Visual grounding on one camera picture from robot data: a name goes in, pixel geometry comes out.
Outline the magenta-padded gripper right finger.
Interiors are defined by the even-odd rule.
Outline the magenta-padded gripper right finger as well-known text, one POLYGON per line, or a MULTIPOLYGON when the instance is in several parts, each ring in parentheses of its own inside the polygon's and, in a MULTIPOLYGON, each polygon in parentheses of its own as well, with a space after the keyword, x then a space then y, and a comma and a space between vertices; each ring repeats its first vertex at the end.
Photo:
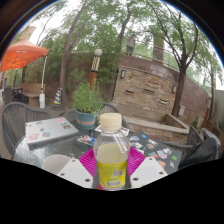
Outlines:
POLYGON ((128 174, 132 188, 143 187, 167 176, 166 171, 154 157, 145 157, 134 148, 129 154, 128 174))

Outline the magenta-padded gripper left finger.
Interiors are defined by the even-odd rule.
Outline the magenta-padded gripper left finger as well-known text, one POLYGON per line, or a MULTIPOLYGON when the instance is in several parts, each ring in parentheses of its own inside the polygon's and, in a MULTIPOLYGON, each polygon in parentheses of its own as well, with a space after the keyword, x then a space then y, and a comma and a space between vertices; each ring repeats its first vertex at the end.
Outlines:
POLYGON ((81 187, 97 189, 99 176, 93 150, 88 150, 79 159, 70 159, 58 176, 81 187))

